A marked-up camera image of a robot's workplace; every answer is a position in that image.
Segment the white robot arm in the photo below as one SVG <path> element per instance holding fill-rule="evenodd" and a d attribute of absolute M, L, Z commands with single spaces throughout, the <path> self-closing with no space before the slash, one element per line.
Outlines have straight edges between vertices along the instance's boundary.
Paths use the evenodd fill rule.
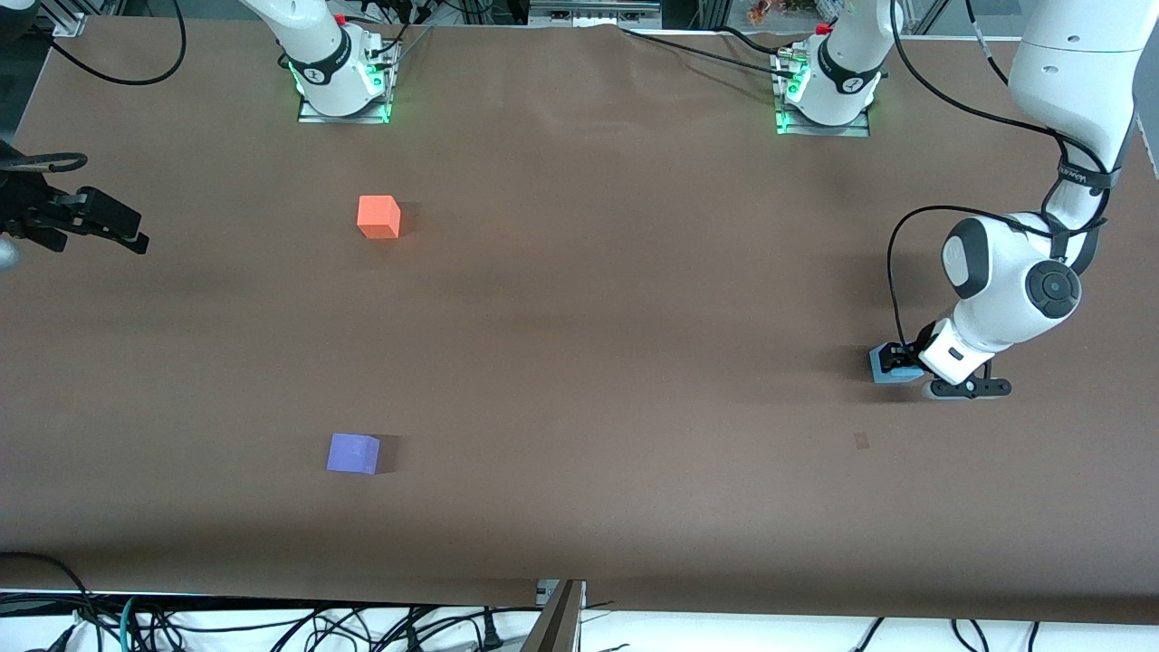
<path fill-rule="evenodd" d="M 969 217 L 950 230 L 942 265 L 960 300 L 916 342 L 875 350 L 875 380 L 904 382 L 928 371 L 939 379 L 927 386 L 933 398 L 975 398 L 976 369 L 1074 312 L 1132 131 L 1135 68 L 1157 16 L 1159 0 L 1038 2 L 1009 89 L 1023 112 L 1065 139 L 1058 181 L 1038 211 Z"/>
<path fill-rule="evenodd" d="M 395 43 L 330 14 L 326 0 L 240 0 L 261 17 L 290 60 L 298 90 L 320 113 L 356 113 L 385 91 L 378 72 Z"/>
<path fill-rule="evenodd" d="M 848 124 L 873 102 L 881 66 L 894 47 L 890 5 L 896 0 L 846 1 L 832 32 L 804 42 L 808 76 L 786 100 L 818 124 Z M 902 7 L 894 7 L 902 21 Z"/>

